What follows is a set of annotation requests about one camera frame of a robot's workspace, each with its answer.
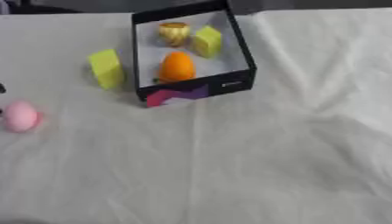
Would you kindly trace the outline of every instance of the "white tablecloth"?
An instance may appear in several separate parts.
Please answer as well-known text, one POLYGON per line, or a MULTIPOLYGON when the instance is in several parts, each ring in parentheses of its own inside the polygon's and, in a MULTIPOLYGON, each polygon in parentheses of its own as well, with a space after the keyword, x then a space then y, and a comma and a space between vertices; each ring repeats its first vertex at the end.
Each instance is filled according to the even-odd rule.
POLYGON ((0 223, 390 223, 392 10, 238 19, 253 90, 147 109, 86 67, 130 15, 0 17, 0 104, 45 113, 0 132, 0 223))

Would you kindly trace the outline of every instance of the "pink sphere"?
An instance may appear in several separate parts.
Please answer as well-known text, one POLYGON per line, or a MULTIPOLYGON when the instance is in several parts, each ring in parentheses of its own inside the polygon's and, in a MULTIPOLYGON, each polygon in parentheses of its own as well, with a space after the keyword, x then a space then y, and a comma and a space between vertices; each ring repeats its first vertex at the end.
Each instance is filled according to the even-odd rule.
POLYGON ((8 130, 25 132, 39 122, 39 113, 26 101, 16 101, 4 110, 4 122, 8 130))

